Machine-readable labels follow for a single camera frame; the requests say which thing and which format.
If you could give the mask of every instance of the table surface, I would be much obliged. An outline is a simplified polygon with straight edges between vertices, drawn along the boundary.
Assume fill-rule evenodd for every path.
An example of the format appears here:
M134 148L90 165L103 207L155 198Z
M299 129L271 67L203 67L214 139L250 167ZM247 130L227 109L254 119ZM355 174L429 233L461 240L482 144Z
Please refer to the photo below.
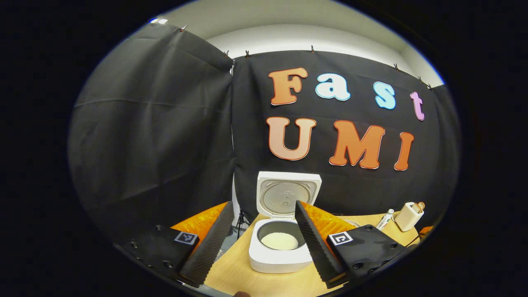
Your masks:
M354 221L361 226L369 224L376 226L383 215L339 217ZM267 218L259 215L233 246L213 264L205 279L205 285L230 295L244 291L249 293L251 297L310 297L319 296L342 287L340 285L327 289L326 284L317 273L314 263L293 273L275 274L254 271L249 263L248 252L251 234L255 223ZM403 246L408 245L418 236L418 232L414 228L402 232L392 220L387 223L382 232ZM420 239L416 239L413 244L417 244L419 241Z

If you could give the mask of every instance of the black backdrop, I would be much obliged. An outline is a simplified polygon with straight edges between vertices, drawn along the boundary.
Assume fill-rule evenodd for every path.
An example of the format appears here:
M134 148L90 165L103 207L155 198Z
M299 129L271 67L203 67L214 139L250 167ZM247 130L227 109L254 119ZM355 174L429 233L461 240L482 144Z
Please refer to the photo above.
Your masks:
M273 106L273 71L302 67L308 77L292 104ZM350 99L340 101L317 95L317 77L335 73L345 78ZM396 106L380 108L373 84L390 84ZM417 92L422 99L425 119L414 113L409 95ZM301 160L276 157L268 147L270 116L288 118L285 146L294 149L299 141L298 118L317 121L312 129L310 149ZM419 226L430 226L445 212L458 177L461 135L456 110L446 86L434 90L417 78L386 64L351 55L310 51L284 51L250 55L235 59L233 69L232 125L235 167L235 190L241 209L250 219L257 216L256 184L259 171L317 173L322 186L315 205L344 215L371 215L398 211L406 202L423 201L426 213ZM353 122L359 137L371 125L381 126L377 169L331 165L337 144L336 120ZM394 164L400 154L400 133L414 136L409 167L397 171Z
M194 34L148 24L90 76L69 163L83 207L113 242L231 199L231 66Z

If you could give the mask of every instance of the ceiling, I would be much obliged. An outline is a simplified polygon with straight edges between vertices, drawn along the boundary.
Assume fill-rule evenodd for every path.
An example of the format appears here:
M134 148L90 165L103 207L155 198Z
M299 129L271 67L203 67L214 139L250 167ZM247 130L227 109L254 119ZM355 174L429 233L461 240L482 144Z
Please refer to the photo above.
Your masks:
M357 34L398 52L407 42L380 23L331 0L197 0L161 14L172 25L203 38L256 26L300 24Z

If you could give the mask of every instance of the pink letter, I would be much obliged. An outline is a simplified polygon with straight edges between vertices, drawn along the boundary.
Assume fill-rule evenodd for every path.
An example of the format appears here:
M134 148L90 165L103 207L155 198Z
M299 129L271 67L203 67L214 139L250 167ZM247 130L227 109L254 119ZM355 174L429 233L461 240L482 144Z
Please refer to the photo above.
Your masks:
M416 113L416 118L418 118L419 120L423 120L425 119L425 115L423 114L422 112L422 99L420 99L420 97L418 97L418 93L417 92L412 92L411 93L411 100L414 102L414 113Z

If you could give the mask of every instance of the orange fabric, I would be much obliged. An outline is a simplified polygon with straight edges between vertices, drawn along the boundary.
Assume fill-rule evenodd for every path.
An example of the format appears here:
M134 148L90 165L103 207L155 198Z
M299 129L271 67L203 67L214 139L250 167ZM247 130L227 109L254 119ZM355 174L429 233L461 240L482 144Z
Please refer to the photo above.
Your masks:
M330 250L330 253L332 253L332 255L334 255L335 257L334 252L332 251L332 249L330 249L330 245L328 244L328 242L326 242L326 238L330 234L336 234L336 233L355 229L356 226L351 225L343 221L342 219L339 219L335 215L330 214L329 212L326 212L322 210L321 208L317 208L313 205L304 203L302 201L300 203L303 205L304 209L306 210L308 217L314 223L315 228L317 228L317 231L321 235L321 238L324 240L326 246L328 247L328 250Z
M203 242L203 240L207 236L207 233L213 226L214 222L216 222L216 219L218 219L218 216L226 205L227 202L224 202L220 205L205 210L197 215L186 219L185 221L179 222L178 224L172 226L171 229L198 235L200 241L198 241L198 244L194 247L194 250L192 252L194 253L196 249L200 246L200 244Z
M420 237L423 237L425 236L428 232L430 232L432 229L432 226L429 226L429 227L423 227L422 230L420 231L419 233L419 236Z

